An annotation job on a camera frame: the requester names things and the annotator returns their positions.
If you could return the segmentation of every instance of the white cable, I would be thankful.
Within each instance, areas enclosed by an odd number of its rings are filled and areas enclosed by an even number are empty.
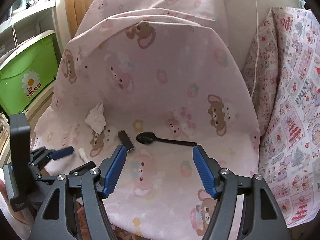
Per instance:
[[[257,9],[257,46],[258,46],[258,50],[257,50],[257,58],[256,58],[256,62],[254,65],[254,83],[253,83],[253,88],[252,88],[252,93],[251,93],[251,100],[253,97],[253,93],[254,90],[256,88],[256,79],[257,79],[257,65],[258,65],[258,58],[259,58],[259,35],[258,35],[258,31],[259,31],[259,16],[258,16],[258,5],[257,5],[257,0],[256,0],[256,9]]]
[[[19,54],[18,40],[17,40],[17,35],[16,35],[16,29],[14,28],[14,23],[12,24],[12,33],[13,33],[13,40],[14,40],[15,49],[17,51],[16,53],[18,55]]]

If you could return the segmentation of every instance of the pink blanket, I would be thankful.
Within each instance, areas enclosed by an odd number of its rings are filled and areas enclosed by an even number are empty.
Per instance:
[[[75,154],[46,166],[51,174],[67,173],[83,164],[79,148],[99,166],[120,143],[118,131],[125,130],[136,149],[104,201],[110,222],[149,239],[201,239],[215,200],[203,190],[192,148],[145,146],[135,137],[152,131],[196,141],[221,166],[252,176],[258,169],[259,126],[224,43],[218,13],[223,1],[152,1],[92,3],[65,48],[52,104],[36,125],[34,143],[72,145]],[[113,15],[134,9],[139,10]],[[104,104],[107,123],[101,134],[84,121],[98,103]],[[239,227],[241,198],[238,203],[231,239]]]

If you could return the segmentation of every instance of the wall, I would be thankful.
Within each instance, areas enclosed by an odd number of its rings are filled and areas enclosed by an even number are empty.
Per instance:
[[[228,29],[229,50],[238,67],[242,70],[246,63],[252,39],[256,33],[257,13],[255,0],[224,0]],[[299,7],[299,0],[257,0],[259,24],[271,7]]]
[[[30,39],[33,36],[37,36],[37,31],[35,25],[27,25],[23,30],[16,31],[18,44],[24,42],[27,39]],[[8,52],[11,49],[14,49],[15,43],[13,39],[13,34],[10,37],[0,38],[0,47],[4,45],[5,50]]]
[[[57,58],[57,62],[59,64],[60,60],[61,60],[62,52],[60,50],[61,45],[59,45],[59,34],[58,34],[58,31],[55,29],[54,17],[52,15],[53,13],[54,13],[54,9],[48,11],[48,13],[39,22],[39,27],[40,27],[41,33],[45,32],[47,30],[55,30],[56,31],[56,35],[53,36],[52,42],[53,42],[53,48],[54,48],[54,52],[55,52],[55,55]]]
[[[65,6],[65,0],[56,0],[56,10],[54,11],[54,24],[57,32],[59,31],[60,34],[57,38],[61,53],[63,53],[64,47],[71,40]]]

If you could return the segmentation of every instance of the white shelf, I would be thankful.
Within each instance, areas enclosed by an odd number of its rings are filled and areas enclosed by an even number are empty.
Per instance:
[[[10,19],[6,20],[0,25],[0,39],[2,40],[3,38],[7,38],[7,35],[12,35],[11,26],[13,24],[16,31],[22,29],[24,26],[36,22],[37,19],[41,19],[49,10],[51,10],[55,6],[55,0],[46,1],[13,15]]]

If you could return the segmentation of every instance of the crumpled tissue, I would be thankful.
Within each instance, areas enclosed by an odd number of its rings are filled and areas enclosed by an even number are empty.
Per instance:
[[[103,116],[103,103],[97,104],[94,109],[90,110],[90,114],[85,119],[85,122],[97,133],[101,134],[105,125],[106,119]]]

